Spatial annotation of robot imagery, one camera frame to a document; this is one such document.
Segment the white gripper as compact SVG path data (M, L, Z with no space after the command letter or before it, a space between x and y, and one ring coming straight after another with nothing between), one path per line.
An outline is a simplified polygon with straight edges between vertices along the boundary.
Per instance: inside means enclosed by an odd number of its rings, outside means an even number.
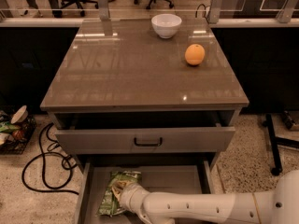
M143 202L150 193L141 185L138 183L130 184L127 181L116 181L112 184L111 190L125 210L137 214L139 217L147 216Z

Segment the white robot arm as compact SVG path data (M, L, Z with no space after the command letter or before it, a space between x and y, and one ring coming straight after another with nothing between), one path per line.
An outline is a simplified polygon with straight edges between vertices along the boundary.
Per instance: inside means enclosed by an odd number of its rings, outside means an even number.
M149 192L130 181L116 181L120 206L144 224L175 224L177 218L217 224L299 224L299 171L280 178L270 191L228 194Z

